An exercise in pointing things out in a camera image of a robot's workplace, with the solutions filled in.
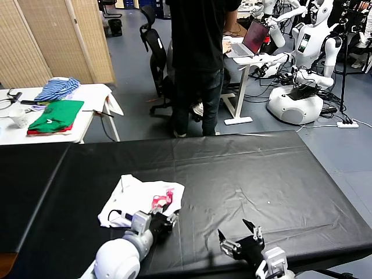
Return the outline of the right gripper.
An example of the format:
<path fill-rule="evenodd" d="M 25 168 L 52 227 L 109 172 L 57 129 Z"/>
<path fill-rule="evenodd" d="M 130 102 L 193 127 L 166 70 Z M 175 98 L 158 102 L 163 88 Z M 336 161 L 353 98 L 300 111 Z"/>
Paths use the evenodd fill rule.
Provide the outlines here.
<path fill-rule="evenodd" d="M 233 256 L 235 260 L 246 261 L 254 276 L 287 276 L 285 251 L 278 246 L 265 251 L 262 227 L 245 219 L 242 221 L 252 235 L 233 242 L 226 239 L 218 229 L 220 250 L 227 256 Z"/>

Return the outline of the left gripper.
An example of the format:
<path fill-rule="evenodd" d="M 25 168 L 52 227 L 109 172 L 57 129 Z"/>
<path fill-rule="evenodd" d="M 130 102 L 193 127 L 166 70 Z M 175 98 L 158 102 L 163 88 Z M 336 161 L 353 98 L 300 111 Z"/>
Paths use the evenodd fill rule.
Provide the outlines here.
<path fill-rule="evenodd" d="M 178 210 L 168 217 L 162 213 L 163 205 L 160 204 L 152 205 L 149 214 L 142 211 L 136 212 L 131 219 L 131 230 L 137 235 L 143 235 L 148 230 L 152 235 L 171 232 L 179 218 Z"/>

